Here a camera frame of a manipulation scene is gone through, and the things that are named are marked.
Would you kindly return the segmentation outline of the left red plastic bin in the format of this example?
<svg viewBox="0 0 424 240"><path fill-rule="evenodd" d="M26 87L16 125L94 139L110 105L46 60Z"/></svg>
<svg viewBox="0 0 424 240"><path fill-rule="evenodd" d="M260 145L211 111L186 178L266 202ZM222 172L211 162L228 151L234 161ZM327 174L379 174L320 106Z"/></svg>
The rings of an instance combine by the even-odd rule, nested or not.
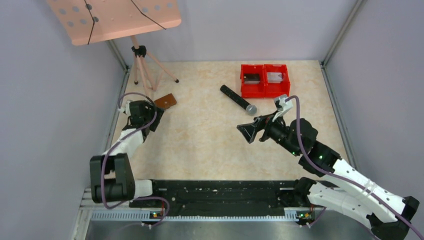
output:
<svg viewBox="0 0 424 240"><path fill-rule="evenodd" d="M241 97L242 98L264 98L264 65L242 64L240 69Z"/></svg>

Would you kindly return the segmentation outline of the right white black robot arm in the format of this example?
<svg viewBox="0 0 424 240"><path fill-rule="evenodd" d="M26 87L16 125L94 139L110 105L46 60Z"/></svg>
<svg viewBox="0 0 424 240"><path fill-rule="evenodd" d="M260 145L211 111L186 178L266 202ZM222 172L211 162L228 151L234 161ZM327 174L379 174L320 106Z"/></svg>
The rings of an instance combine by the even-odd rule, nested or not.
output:
<svg viewBox="0 0 424 240"><path fill-rule="evenodd" d="M262 132L261 142L275 141L298 156L304 170L318 177L295 181L293 200L297 205L334 210L359 222L380 240L403 240L414 228L411 221L419 201L393 194L361 174L339 153L319 142L318 131L304 118L286 125L273 113L236 128L248 143Z"/></svg>

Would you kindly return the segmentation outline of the right red plastic bin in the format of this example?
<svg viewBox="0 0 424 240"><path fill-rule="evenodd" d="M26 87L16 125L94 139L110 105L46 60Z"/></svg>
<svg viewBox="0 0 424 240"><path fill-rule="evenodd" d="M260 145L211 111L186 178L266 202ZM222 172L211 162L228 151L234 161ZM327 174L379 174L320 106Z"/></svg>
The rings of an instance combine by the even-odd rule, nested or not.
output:
<svg viewBox="0 0 424 240"><path fill-rule="evenodd" d="M291 83L286 64L264 64L266 98L290 95Z"/></svg>

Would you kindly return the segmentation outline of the black handheld microphone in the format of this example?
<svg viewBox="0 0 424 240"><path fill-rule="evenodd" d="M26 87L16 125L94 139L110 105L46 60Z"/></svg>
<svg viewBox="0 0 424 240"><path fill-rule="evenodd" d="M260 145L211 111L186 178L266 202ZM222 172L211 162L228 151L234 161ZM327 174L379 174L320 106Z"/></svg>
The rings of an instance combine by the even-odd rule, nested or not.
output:
<svg viewBox="0 0 424 240"><path fill-rule="evenodd" d="M220 91L230 98L233 102L239 105L243 110L245 110L250 116L253 116L257 113L257 107L250 104L248 101L243 99L240 95L230 89L228 86L223 84L220 87Z"/></svg>

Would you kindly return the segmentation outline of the pink music stand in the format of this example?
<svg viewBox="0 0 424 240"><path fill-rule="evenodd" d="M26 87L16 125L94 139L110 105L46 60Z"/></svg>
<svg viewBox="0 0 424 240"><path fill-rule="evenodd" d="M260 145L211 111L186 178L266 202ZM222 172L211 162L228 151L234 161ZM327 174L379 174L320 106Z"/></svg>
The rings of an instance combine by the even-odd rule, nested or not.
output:
<svg viewBox="0 0 424 240"><path fill-rule="evenodd" d="M159 79L151 77L146 57L179 83L179 79L136 38L140 34L179 26L182 18L177 1L49 0L47 4L75 46L129 37L136 68L134 83L141 82L146 94L156 91L160 83Z"/></svg>

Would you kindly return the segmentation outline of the red plastic bin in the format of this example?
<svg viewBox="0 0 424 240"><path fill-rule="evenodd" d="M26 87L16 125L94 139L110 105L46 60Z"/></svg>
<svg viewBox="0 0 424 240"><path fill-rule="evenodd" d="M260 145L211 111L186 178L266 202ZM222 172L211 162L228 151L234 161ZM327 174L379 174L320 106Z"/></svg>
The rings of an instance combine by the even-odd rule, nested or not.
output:
<svg viewBox="0 0 424 240"><path fill-rule="evenodd" d="M266 98L290 95L291 83L286 64L264 64Z"/></svg>
<svg viewBox="0 0 424 240"><path fill-rule="evenodd" d="M241 97L242 98L264 98L264 65L242 64L240 69Z"/></svg>

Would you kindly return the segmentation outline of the brown leather card holder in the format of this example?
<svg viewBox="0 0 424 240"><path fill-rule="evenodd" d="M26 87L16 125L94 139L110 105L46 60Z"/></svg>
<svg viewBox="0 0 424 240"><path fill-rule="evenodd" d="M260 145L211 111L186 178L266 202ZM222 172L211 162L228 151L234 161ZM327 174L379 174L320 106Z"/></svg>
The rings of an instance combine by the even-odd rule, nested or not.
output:
<svg viewBox="0 0 424 240"><path fill-rule="evenodd" d="M161 109L169 109L172 106L177 104L177 100L175 99L172 93L169 93L165 96L162 96L154 101L155 105Z"/></svg>

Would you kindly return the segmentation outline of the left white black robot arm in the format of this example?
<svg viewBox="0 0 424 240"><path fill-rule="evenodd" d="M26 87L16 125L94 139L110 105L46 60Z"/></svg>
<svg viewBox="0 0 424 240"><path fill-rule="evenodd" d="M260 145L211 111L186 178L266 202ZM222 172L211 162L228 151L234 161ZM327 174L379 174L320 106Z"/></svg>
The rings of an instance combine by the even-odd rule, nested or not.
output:
<svg viewBox="0 0 424 240"><path fill-rule="evenodd" d="M160 202L161 194L153 188L151 180L135 180L130 158L146 141L148 134L157 129L165 109L147 100L127 100L118 111L127 115L126 126L111 148L102 155L93 156L89 162L91 198L95 203L103 201L103 178L106 202L130 201L141 197L147 206L154 207Z"/></svg>

